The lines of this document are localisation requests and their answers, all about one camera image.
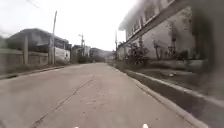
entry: sky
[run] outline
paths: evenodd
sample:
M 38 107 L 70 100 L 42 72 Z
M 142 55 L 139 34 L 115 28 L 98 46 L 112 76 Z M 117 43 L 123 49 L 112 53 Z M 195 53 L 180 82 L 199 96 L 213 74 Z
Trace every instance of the sky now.
M 53 31 L 80 44 L 104 50 L 115 49 L 115 31 L 136 0 L 0 0 L 0 35 L 9 36 L 25 28 Z M 118 32 L 118 41 L 125 41 L 125 32 Z

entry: road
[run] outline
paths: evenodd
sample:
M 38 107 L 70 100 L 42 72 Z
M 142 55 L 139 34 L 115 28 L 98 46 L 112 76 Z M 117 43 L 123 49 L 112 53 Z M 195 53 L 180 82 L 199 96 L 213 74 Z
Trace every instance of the road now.
M 192 128 L 106 64 L 0 81 L 0 128 Z

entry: concrete wall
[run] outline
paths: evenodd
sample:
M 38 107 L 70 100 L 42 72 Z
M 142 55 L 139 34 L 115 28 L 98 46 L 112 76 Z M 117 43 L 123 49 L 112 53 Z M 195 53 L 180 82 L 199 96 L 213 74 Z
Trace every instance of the concrete wall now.
M 70 51 L 55 47 L 55 59 L 56 61 L 70 61 Z
M 48 64 L 47 53 L 29 52 L 28 65 L 39 66 Z M 12 49 L 0 49 L 0 72 L 15 69 L 24 65 L 23 52 Z

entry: fence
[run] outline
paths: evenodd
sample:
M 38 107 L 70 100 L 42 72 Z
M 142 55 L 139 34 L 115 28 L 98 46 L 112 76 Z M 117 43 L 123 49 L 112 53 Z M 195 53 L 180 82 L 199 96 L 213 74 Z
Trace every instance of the fence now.
M 0 49 L 0 72 L 27 66 L 44 66 L 48 64 L 48 54 L 28 52 L 27 63 L 24 61 L 24 52 L 13 49 Z

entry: building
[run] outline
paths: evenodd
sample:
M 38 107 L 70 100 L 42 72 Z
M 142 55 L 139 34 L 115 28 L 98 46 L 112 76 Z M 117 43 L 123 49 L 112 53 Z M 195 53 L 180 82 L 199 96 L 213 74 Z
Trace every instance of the building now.
M 25 29 L 7 39 L 8 45 L 13 44 L 15 48 L 21 50 L 25 37 L 28 39 L 28 49 L 33 52 L 49 51 L 49 44 L 52 39 L 52 34 L 41 29 Z M 55 60 L 70 61 L 71 44 L 68 40 L 55 36 Z
M 118 48 L 118 58 L 129 53 L 130 44 L 143 42 L 150 59 L 172 59 L 174 53 L 195 56 L 191 31 L 192 8 L 187 0 L 139 0 L 119 26 L 126 42 Z

